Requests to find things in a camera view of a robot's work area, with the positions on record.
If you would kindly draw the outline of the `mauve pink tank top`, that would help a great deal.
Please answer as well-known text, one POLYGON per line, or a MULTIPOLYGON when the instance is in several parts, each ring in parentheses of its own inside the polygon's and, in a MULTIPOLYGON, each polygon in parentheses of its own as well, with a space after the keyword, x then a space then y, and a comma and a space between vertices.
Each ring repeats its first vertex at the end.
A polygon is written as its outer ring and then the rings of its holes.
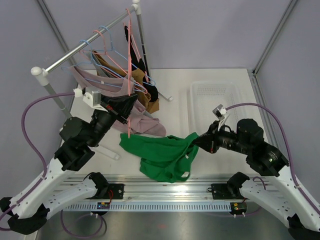
MULTIPOLYGON (((126 79, 123 82, 120 81, 120 83, 117 83, 114 79, 105 80, 105 82, 117 86, 114 87, 86 80, 102 81, 103 78, 82 70, 79 67, 71 67, 70 71, 82 89, 86 87, 96 87, 100 89, 102 95, 107 97, 120 97, 128 94, 128 81, 126 79)), ((134 85, 132 82, 131 93, 134 93, 134 85)), ((132 134, 148 134, 159 137, 166 136, 166 128, 160 123, 160 120, 145 115, 145 112, 145 107, 137 100, 129 116, 130 125, 116 121, 112 127, 123 133, 130 130, 132 134)))

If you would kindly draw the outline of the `green tank top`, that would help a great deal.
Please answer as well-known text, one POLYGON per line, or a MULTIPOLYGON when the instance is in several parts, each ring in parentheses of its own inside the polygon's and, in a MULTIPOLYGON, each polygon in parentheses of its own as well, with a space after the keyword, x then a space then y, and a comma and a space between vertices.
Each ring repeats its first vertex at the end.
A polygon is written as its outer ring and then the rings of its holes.
POLYGON ((191 175, 191 166, 199 150, 193 144, 198 136, 195 132, 185 138, 122 133, 119 145, 140 158, 139 170, 148 178, 163 183, 185 182, 191 175))

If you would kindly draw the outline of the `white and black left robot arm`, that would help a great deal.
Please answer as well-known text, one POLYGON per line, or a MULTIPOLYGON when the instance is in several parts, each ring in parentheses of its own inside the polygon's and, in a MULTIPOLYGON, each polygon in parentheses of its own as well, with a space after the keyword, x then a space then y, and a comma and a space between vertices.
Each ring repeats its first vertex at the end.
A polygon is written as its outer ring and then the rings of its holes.
POLYGON ((15 197, 0 200, 2 215, 9 216, 6 231, 29 235, 69 205, 84 199, 109 197, 109 182, 100 172, 92 172, 81 183, 59 194, 53 190, 78 172, 94 155, 96 148, 112 125, 126 124, 138 96, 135 93, 119 97, 102 96, 94 106, 91 121, 68 118, 59 135, 63 144, 54 153, 42 173, 15 197))

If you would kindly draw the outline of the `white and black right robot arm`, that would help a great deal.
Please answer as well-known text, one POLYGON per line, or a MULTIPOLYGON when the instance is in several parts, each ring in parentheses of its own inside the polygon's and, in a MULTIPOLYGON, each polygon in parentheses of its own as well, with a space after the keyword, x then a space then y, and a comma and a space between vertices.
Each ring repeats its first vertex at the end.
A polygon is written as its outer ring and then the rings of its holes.
POLYGON ((192 143, 211 154, 224 148, 245 155, 250 168, 277 188, 284 200, 268 193, 242 172, 235 173, 227 181, 228 195, 254 201, 280 220, 295 240, 318 240, 319 213, 294 184, 287 158, 278 148, 265 142, 263 135, 263 129, 251 118, 241 119, 236 125, 236 131, 214 121, 208 131, 192 143))

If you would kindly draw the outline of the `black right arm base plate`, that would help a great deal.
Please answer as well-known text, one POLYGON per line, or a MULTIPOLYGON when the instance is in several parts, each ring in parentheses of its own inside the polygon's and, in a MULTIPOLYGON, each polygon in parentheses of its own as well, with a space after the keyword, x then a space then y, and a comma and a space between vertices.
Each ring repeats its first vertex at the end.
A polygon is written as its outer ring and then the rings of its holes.
POLYGON ((213 183, 207 191, 212 194, 214 200, 243 200, 240 190, 237 186, 228 183, 213 183))

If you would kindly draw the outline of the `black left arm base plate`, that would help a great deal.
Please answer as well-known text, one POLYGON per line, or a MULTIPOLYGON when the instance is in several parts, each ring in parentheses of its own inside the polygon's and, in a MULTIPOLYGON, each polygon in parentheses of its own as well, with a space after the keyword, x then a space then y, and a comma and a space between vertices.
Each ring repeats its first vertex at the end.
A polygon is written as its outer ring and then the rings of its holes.
POLYGON ((124 197, 125 185, 123 183, 110 183, 107 192, 104 195, 95 195, 91 197, 94 200, 122 200, 124 197))

